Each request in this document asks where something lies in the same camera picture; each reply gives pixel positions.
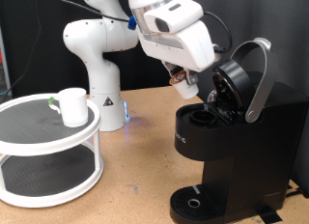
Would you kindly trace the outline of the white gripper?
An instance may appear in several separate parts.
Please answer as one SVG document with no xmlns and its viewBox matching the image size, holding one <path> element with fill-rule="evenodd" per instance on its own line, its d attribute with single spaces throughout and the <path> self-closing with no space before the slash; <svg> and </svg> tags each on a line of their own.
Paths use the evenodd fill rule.
<svg viewBox="0 0 309 224">
<path fill-rule="evenodd" d="M 138 33 L 144 52 L 161 60 L 170 76 L 177 66 L 188 69 L 186 81 L 190 86 L 198 82 L 197 72 L 213 64 L 215 54 L 207 26 L 200 20 L 182 29 L 176 34 L 159 34 L 157 38 Z"/>
</svg>

